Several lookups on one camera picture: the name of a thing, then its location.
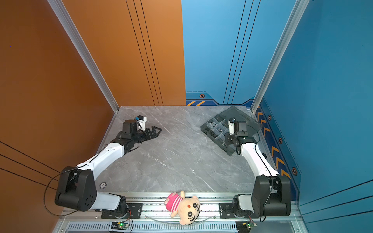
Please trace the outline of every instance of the small sticker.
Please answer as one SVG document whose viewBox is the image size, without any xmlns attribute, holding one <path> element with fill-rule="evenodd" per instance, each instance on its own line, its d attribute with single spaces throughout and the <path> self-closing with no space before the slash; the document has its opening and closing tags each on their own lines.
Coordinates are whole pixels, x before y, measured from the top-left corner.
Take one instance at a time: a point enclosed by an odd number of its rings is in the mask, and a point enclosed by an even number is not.
<svg viewBox="0 0 373 233">
<path fill-rule="evenodd" d="M 100 184 L 100 189 L 104 189 L 106 187 L 107 183 L 106 182 L 102 182 Z"/>
</svg>

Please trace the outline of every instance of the orange wall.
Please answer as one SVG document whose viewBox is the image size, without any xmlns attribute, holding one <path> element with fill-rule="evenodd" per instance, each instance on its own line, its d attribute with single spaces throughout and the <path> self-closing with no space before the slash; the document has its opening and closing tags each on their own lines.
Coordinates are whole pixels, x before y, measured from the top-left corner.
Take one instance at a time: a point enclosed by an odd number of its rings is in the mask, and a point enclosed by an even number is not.
<svg viewBox="0 0 373 233">
<path fill-rule="evenodd" d="M 119 106 L 184 106 L 181 0 L 63 0 Z"/>
<path fill-rule="evenodd" d="M 93 156 L 113 111 L 46 0 L 0 7 L 0 141 L 60 171 Z M 0 154 L 48 176 L 58 172 L 0 144 Z M 50 178 L 0 156 L 0 168 Z M 45 186 L 0 170 L 1 232 L 51 232 Z M 48 208 L 56 214 L 54 190 Z"/>
</svg>

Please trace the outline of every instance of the blue wall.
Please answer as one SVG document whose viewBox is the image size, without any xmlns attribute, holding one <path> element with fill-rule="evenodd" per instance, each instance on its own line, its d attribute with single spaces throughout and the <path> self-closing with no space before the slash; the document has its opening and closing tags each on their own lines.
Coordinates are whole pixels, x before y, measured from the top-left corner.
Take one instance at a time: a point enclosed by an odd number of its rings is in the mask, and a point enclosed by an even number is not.
<svg viewBox="0 0 373 233">
<path fill-rule="evenodd" d="M 260 5 L 259 0 L 247 0 L 246 4 L 245 0 L 183 0 L 186 91 L 207 92 L 219 104 L 223 100 L 224 104 L 242 104 L 252 98 L 294 3 L 295 0 L 263 0 Z"/>
<path fill-rule="evenodd" d="M 373 1 L 310 0 L 264 96 L 302 175 L 310 233 L 372 217 L 372 54 Z"/>
</svg>

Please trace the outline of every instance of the aluminum frame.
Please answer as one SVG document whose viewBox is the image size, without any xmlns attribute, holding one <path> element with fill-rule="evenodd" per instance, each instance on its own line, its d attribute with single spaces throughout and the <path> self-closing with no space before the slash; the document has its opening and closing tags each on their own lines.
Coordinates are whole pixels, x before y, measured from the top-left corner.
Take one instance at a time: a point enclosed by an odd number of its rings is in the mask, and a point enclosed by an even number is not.
<svg viewBox="0 0 373 233">
<path fill-rule="evenodd" d="M 299 21 L 302 18 L 302 15 L 308 5 L 310 0 L 297 0 L 291 11 L 290 17 L 285 25 L 285 28 L 282 32 L 280 40 L 277 44 L 275 52 L 273 53 L 272 59 L 268 65 L 268 68 L 264 74 L 264 77 L 259 85 L 258 91 L 255 95 L 254 101 L 251 104 L 250 110 L 252 113 L 255 113 L 258 108 L 266 90 L 271 82 L 273 75 L 276 72 L 276 69 L 281 61 L 283 54 L 285 53 L 286 48 L 289 45 L 289 42 L 298 26 Z"/>
<path fill-rule="evenodd" d="M 54 13 L 56 14 L 58 20 L 65 29 L 70 40 L 74 44 L 76 50 L 78 51 L 80 57 L 83 59 L 88 70 L 91 72 L 92 77 L 99 86 L 101 92 L 104 94 L 107 102 L 114 111 L 118 113 L 119 106 L 116 102 L 112 92 L 110 91 L 104 77 L 102 76 L 100 70 L 97 67 L 91 53 L 89 52 L 87 46 L 85 45 L 83 38 L 80 36 L 78 29 L 76 28 L 74 22 L 72 21 L 68 11 L 66 10 L 62 0 L 48 0 L 49 5 L 52 7 Z"/>
<path fill-rule="evenodd" d="M 164 207 L 164 200 L 169 195 L 169 192 L 139 192 L 139 193 L 115 193 L 118 195 L 123 195 L 126 197 L 128 203 L 143 203 L 142 214 L 140 219 L 135 219 L 134 224 L 163 224 L 157 221 L 175 222 L 179 221 L 178 217 L 171 218 L 170 212 Z M 196 192 L 196 193 L 186 193 L 186 196 L 198 196 L 201 202 L 201 212 L 199 219 L 201 221 L 205 220 L 208 224 L 221 224 L 228 221 L 248 221 L 248 219 L 222 219 L 220 218 L 219 203 L 221 202 L 231 202 L 232 198 L 236 194 L 251 194 L 248 193 L 238 193 L 238 192 Z M 72 212 L 72 209 L 65 208 L 63 214 Z M 86 212 L 76 212 L 74 214 L 60 217 L 54 232 L 63 232 L 66 230 L 67 226 L 74 222 L 75 224 L 100 224 L 110 221 L 117 221 L 118 219 L 101 219 L 101 212 L 95 212 L 89 210 Z M 295 202 L 291 202 L 291 213 L 289 216 L 278 216 L 278 217 L 267 217 L 266 221 L 291 221 L 295 233 L 308 233 L 304 225 L 303 218 Z"/>
</svg>

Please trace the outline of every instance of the pink striped shirt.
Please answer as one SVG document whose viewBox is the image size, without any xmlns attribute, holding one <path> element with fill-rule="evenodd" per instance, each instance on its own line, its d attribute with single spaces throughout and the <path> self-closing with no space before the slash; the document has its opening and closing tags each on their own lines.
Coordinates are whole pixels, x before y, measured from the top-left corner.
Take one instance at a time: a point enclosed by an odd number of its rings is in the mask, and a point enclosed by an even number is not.
<svg viewBox="0 0 373 233">
<path fill-rule="evenodd" d="M 167 210 L 171 211 L 171 212 L 176 211 L 178 209 L 178 206 L 179 206 L 180 202 L 183 200 L 183 198 L 181 196 L 179 196 L 178 194 L 175 194 L 173 196 L 172 196 L 172 194 L 170 194 L 168 196 L 168 198 L 170 200 L 166 204 Z"/>
</svg>

